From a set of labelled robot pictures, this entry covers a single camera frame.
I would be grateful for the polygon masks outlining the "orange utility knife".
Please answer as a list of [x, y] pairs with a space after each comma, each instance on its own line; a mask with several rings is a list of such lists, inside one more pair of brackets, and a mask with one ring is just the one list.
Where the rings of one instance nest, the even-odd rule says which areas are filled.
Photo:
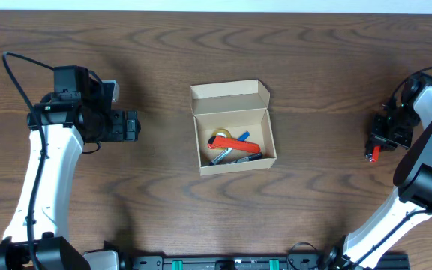
[[243, 152], [257, 154], [261, 152], [260, 146], [252, 142], [228, 139], [222, 136], [213, 136], [207, 143], [210, 149], [234, 149]]

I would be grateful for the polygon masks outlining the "black mounting rail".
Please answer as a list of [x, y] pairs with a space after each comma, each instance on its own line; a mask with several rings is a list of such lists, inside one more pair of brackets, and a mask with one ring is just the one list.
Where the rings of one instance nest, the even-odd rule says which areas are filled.
[[320, 269], [323, 257], [316, 252], [286, 256], [137, 256], [133, 270], [313, 270]]

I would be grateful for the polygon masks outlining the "yellow tape roll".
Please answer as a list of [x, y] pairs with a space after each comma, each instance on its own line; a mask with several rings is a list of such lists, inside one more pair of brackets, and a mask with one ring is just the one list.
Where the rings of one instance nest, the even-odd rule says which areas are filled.
[[230, 132], [226, 129], [217, 129], [212, 133], [212, 136], [213, 137], [224, 137], [224, 138], [228, 138], [228, 139], [232, 138]]

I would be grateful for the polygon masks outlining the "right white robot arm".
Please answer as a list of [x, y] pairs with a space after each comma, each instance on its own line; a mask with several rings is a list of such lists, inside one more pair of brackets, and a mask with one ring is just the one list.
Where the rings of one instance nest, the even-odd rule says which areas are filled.
[[432, 218], [432, 76], [418, 70], [397, 86], [375, 114], [365, 156], [377, 162], [397, 147], [406, 154], [397, 165], [386, 201], [356, 231], [344, 236], [322, 269], [409, 269], [406, 254], [390, 248], [412, 228]]

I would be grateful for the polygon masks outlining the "black white marker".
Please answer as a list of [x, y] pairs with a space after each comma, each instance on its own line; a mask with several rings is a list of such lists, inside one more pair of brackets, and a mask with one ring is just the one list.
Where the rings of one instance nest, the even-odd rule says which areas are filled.
[[249, 155], [247, 157], [239, 158], [238, 160], [231, 161], [229, 162], [229, 164], [241, 164], [249, 161], [257, 161], [262, 158], [263, 158], [263, 154], [260, 152], [257, 154]]

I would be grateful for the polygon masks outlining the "red black stapler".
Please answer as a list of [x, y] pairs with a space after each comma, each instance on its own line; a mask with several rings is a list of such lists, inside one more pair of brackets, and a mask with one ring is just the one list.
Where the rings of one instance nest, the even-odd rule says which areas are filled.
[[365, 158], [371, 163], [376, 163], [379, 160], [380, 152], [380, 145], [368, 145], [365, 148]]

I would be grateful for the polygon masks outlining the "open cardboard box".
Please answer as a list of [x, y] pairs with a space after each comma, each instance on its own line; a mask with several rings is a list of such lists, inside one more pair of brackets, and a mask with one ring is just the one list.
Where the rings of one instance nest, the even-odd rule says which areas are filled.
[[[258, 79], [192, 85], [191, 111], [196, 136], [199, 173], [209, 176], [248, 170], [269, 169], [277, 160], [269, 115], [270, 92]], [[246, 142], [258, 144], [262, 159], [229, 164], [252, 153], [227, 148], [210, 149], [212, 133], [226, 129], [232, 139], [245, 135]]]

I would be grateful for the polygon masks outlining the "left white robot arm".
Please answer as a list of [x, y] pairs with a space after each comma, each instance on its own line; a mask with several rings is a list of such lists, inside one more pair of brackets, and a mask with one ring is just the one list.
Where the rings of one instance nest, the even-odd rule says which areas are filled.
[[69, 242], [68, 210], [84, 146], [134, 142], [136, 111], [113, 109], [119, 85], [80, 66], [54, 70], [54, 90], [27, 116], [30, 158], [22, 193], [0, 243], [0, 269], [89, 269]]

